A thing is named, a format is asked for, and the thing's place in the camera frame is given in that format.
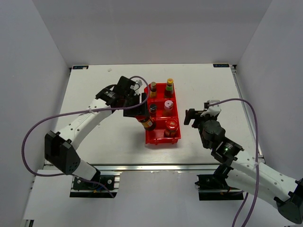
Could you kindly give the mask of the red-lidded brown sauce jar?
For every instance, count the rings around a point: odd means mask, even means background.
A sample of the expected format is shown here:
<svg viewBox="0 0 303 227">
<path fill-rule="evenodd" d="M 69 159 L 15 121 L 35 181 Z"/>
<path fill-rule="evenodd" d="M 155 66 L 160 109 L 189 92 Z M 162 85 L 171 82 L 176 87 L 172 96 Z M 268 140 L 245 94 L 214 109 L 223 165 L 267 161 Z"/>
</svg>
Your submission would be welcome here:
<svg viewBox="0 0 303 227">
<path fill-rule="evenodd" d="M 177 134 L 179 128 L 178 121 L 175 119 L 168 119 L 165 122 L 165 131 L 164 131 L 164 136 L 168 138 L 174 138 Z"/>
</svg>

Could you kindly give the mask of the pink-lidded spice jar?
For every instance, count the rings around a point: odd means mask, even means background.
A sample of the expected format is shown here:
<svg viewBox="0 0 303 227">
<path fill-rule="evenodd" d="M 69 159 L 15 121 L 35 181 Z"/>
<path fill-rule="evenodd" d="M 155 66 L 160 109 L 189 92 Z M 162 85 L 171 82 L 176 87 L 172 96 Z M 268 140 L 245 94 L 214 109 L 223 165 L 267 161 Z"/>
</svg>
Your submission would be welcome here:
<svg viewBox="0 0 303 227">
<path fill-rule="evenodd" d="M 174 107 L 173 101 L 171 101 L 171 100 L 165 101 L 162 115 L 165 116 L 165 117 L 172 116 L 173 115 L 173 107 Z"/>
</svg>

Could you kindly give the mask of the green-label red sauce bottle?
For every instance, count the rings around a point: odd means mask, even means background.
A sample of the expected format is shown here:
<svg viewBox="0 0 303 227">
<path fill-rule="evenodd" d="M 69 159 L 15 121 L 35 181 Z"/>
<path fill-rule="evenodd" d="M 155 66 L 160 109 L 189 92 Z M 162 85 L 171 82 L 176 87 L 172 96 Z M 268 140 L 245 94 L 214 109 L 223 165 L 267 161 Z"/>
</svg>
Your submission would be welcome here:
<svg viewBox="0 0 303 227">
<path fill-rule="evenodd" d="M 167 79 L 165 91 L 164 91 L 164 97 L 165 98 L 171 98 L 174 94 L 174 80 L 172 78 Z"/>
</svg>

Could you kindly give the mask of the yellow-label brown sauce bottle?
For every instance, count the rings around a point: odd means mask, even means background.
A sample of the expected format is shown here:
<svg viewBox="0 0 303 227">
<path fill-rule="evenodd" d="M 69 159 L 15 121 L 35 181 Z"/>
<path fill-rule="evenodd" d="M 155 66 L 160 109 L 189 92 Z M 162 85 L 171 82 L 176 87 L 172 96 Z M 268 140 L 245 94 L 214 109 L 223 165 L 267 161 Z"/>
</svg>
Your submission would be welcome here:
<svg viewBox="0 0 303 227">
<path fill-rule="evenodd" d="M 150 98 L 156 98 L 157 97 L 157 83 L 152 82 L 150 84 Z"/>
</svg>

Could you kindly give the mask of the small dark pepper shaker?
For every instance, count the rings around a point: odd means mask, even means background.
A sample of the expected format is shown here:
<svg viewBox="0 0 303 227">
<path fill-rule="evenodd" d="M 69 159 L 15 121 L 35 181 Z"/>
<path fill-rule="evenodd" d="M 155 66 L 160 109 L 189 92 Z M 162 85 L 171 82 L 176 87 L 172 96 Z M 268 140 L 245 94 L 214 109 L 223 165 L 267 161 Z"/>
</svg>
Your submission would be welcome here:
<svg viewBox="0 0 303 227">
<path fill-rule="evenodd" d="M 155 103 L 150 104 L 149 106 L 149 114 L 151 117 L 156 117 L 157 113 L 157 105 Z"/>
</svg>

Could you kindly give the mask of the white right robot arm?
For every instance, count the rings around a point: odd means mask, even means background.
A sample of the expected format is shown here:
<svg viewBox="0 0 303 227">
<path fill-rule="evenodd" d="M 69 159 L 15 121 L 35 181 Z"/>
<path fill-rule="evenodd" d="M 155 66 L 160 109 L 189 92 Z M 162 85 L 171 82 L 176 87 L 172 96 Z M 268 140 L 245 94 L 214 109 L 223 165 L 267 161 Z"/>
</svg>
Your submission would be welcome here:
<svg viewBox="0 0 303 227">
<path fill-rule="evenodd" d="M 220 163 L 214 173 L 218 188 L 227 186 L 246 192 L 258 191 L 258 197 L 274 208 L 287 220 L 303 222 L 303 181 L 288 177 L 250 155 L 243 147 L 225 136 L 225 129 L 217 121 L 220 110 L 188 109 L 184 124 L 193 121 L 198 129 L 203 147 Z"/>
</svg>

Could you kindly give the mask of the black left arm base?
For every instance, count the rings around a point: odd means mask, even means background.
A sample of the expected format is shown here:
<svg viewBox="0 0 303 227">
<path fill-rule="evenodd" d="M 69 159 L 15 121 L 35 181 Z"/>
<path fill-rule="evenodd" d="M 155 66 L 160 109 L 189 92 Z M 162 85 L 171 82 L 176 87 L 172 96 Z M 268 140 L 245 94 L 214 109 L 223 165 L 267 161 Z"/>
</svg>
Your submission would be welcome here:
<svg viewBox="0 0 303 227">
<path fill-rule="evenodd" d="M 71 198 L 109 198 L 116 197 L 121 172 L 101 171 L 97 179 L 83 180 L 78 176 L 73 176 L 70 197 Z"/>
</svg>

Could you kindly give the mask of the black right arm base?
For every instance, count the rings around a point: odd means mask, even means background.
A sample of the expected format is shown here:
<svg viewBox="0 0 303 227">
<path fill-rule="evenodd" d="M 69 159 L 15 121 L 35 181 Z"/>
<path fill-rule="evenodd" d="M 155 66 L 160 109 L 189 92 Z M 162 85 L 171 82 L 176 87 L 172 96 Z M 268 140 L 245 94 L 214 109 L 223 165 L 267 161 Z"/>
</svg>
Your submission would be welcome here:
<svg viewBox="0 0 303 227">
<path fill-rule="evenodd" d="M 197 175 L 195 185 L 200 201 L 241 201 L 243 191 L 230 187 L 225 180 L 221 181 L 214 175 Z"/>
</svg>

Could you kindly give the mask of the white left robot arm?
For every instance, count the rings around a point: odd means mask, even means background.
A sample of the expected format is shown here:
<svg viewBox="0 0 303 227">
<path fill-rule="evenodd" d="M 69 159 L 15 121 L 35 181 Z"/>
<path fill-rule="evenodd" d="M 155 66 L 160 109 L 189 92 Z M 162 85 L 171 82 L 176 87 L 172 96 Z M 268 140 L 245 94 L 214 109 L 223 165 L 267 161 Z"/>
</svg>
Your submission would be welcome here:
<svg viewBox="0 0 303 227">
<path fill-rule="evenodd" d="M 65 175 L 73 175 L 94 189 L 100 183 L 100 171 L 82 160 L 77 149 L 89 133 L 116 110 L 142 108 L 147 99 L 140 100 L 137 90 L 147 84 L 140 76 L 121 76 L 117 84 L 99 91 L 88 108 L 77 112 L 77 118 L 57 132 L 45 135 L 45 159 Z"/>
</svg>

